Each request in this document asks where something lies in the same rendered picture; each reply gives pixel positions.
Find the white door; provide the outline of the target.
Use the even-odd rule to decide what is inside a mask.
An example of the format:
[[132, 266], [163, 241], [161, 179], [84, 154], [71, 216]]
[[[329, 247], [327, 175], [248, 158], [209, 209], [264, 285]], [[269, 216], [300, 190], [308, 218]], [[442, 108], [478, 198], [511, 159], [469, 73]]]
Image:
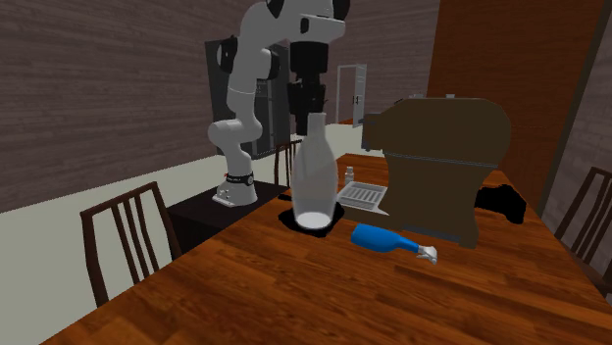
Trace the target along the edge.
[[357, 127], [363, 123], [364, 109], [365, 109], [365, 93], [367, 84], [367, 65], [366, 64], [352, 64], [352, 65], [339, 65], [336, 68], [336, 105], [335, 105], [335, 120], [340, 123], [339, 120], [339, 105], [340, 105], [340, 85], [341, 85], [341, 73], [343, 70], [354, 69], [355, 70], [355, 87], [352, 93], [352, 125]]

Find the dark tall cabinet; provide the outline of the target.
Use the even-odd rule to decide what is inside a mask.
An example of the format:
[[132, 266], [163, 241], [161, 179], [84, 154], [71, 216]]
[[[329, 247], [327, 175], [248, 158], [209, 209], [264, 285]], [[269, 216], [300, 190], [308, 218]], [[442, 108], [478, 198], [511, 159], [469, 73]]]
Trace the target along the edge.
[[[224, 73], [217, 62], [217, 51], [221, 40], [204, 43], [209, 77], [209, 89], [213, 121], [230, 120], [235, 114], [227, 106], [229, 74]], [[289, 83], [289, 50], [273, 44], [268, 49], [280, 59], [280, 71], [271, 80], [257, 80], [254, 113], [263, 127], [262, 135], [256, 140], [241, 144], [253, 160], [268, 157], [275, 153], [275, 145], [290, 139], [290, 113], [287, 101]]]

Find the dark wooden chair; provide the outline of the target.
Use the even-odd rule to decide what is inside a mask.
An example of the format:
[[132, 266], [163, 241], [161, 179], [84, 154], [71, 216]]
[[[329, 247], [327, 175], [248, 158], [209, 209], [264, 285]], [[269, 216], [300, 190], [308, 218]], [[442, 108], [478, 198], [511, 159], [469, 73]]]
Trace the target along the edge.
[[285, 166], [285, 183], [290, 186], [291, 173], [293, 168], [293, 160], [297, 152], [298, 145], [302, 142], [301, 139], [291, 140], [290, 142], [277, 144], [275, 147], [275, 163], [274, 163], [274, 183], [280, 184], [280, 162], [281, 154], [284, 156]]
[[[595, 200], [572, 246], [568, 246], [562, 241], [562, 238], [598, 175], [602, 177], [602, 180]], [[604, 273], [599, 273], [590, 263], [611, 224], [612, 172], [591, 167], [567, 213], [555, 230], [554, 236], [603, 298], [612, 293], [612, 259]]]
[[97, 251], [97, 242], [95, 238], [95, 229], [94, 229], [94, 220], [93, 218], [107, 210], [110, 210], [113, 214], [113, 219], [119, 234], [120, 242], [122, 244], [122, 248], [125, 253], [127, 268], [130, 273], [132, 282], [137, 284], [140, 281], [138, 273], [136, 271], [135, 261], [133, 254], [130, 251], [130, 247], [128, 245], [128, 237], [127, 232], [123, 224], [123, 219], [121, 217], [121, 213], [119, 210], [120, 206], [124, 207], [126, 216], [129, 234], [132, 239], [134, 249], [136, 252], [136, 256], [138, 262], [140, 264], [142, 273], [144, 277], [148, 277], [150, 272], [145, 263], [144, 252], [139, 242], [136, 226], [134, 222], [134, 214], [131, 210], [130, 200], [133, 199], [135, 203], [136, 215], [138, 219], [138, 223], [140, 226], [140, 233], [142, 235], [142, 239], [144, 240], [144, 245], [146, 251], [149, 255], [151, 265], [153, 271], [158, 271], [160, 269], [159, 262], [157, 260], [155, 251], [152, 246], [151, 238], [148, 233], [146, 219], [144, 216], [144, 210], [142, 206], [141, 195], [147, 191], [151, 191], [156, 207], [158, 209], [158, 213], [160, 215], [163, 227], [166, 232], [169, 250], [171, 253], [172, 260], [177, 259], [182, 255], [182, 251], [179, 247], [179, 242], [176, 236], [176, 232], [174, 230], [172, 221], [170, 219], [167, 207], [165, 205], [162, 193], [160, 191], [159, 185], [157, 181], [152, 181], [146, 183], [142, 186], [139, 186], [131, 191], [123, 193], [117, 197], [104, 201], [98, 205], [92, 206], [84, 211], [79, 213], [82, 225], [82, 237], [83, 237], [83, 246], [84, 246], [84, 255], [85, 255], [85, 264], [89, 276], [89, 281], [94, 297], [94, 301], [97, 307], [101, 307], [109, 301], [108, 291], [106, 288], [106, 284], [104, 281], [103, 273], [99, 263], [99, 256]]

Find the clear glass carafe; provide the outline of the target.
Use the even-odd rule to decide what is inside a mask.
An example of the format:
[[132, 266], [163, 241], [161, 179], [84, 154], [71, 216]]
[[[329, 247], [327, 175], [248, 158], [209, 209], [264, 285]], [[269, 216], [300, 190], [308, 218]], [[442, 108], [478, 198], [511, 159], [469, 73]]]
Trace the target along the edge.
[[336, 204], [337, 164], [326, 138], [326, 116], [308, 116], [307, 135], [293, 161], [292, 210], [296, 223], [306, 230], [330, 225]]

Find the white dish rack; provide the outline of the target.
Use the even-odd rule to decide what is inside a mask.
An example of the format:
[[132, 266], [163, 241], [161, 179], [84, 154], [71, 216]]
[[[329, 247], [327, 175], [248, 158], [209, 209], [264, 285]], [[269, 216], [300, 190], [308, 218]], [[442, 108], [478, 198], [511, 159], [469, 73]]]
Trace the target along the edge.
[[387, 191], [386, 186], [350, 181], [337, 194], [337, 202], [349, 208], [386, 215], [380, 203]]

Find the brown stand mixer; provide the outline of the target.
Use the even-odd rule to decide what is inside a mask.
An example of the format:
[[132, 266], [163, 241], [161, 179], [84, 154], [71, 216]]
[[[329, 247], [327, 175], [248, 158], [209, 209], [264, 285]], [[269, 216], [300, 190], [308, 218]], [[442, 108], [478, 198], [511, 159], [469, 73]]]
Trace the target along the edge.
[[365, 116], [366, 147], [387, 163], [390, 227], [475, 248], [477, 193], [510, 139], [503, 109], [482, 98], [409, 98]]

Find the dark robot stand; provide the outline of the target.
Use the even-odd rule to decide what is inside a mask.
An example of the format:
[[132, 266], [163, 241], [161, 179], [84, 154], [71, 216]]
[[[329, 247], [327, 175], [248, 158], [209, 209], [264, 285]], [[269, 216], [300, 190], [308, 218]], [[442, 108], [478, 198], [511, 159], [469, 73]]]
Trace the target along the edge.
[[216, 188], [170, 206], [167, 211], [181, 252], [187, 253], [288, 190], [264, 181], [256, 181], [255, 187], [258, 200], [247, 206], [230, 208], [213, 201]]

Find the blue spray bottle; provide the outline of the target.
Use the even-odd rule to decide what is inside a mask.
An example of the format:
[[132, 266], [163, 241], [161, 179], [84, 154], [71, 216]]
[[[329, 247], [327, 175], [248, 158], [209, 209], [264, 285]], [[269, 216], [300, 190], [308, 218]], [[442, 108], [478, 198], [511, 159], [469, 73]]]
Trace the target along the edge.
[[380, 253], [404, 249], [416, 253], [418, 258], [426, 259], [433, 265], [437, 263], [437, 250], [434, 246], [422, 246], [396, 232], [368, 224], [359, 223], [354, 228], [351, 242]]

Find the wooden dining table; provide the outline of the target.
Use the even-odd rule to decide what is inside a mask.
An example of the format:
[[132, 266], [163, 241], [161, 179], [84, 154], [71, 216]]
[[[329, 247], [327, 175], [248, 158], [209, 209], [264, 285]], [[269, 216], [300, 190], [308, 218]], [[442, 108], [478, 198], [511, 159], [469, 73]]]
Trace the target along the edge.
[[533, 211], [431, 264], [286, 228], [274, 199], [42, 345], [612, 345], [612, 306]]

